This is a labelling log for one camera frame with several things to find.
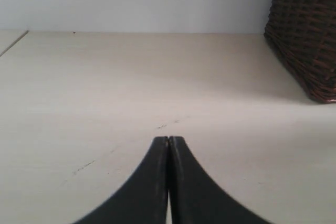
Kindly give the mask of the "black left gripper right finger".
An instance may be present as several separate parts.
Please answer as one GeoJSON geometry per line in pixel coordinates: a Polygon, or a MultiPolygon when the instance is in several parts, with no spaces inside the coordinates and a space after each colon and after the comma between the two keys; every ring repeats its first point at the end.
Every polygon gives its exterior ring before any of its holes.
{"type": "Polygon", "coordinates": [[[183,137],[169,137],[169,146],[169,194],[173,223],[268,223],[213,181],[183,137]]]}

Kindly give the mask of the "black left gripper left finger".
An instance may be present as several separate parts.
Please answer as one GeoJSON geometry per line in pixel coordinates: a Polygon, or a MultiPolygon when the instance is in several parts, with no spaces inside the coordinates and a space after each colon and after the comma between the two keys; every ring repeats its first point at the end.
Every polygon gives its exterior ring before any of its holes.
{"type": "Polygon", "coordinates": [[[76,223],[166,223],[168,150],[168,138],[155,137],[127,181],[104,203],[76,223]]]}

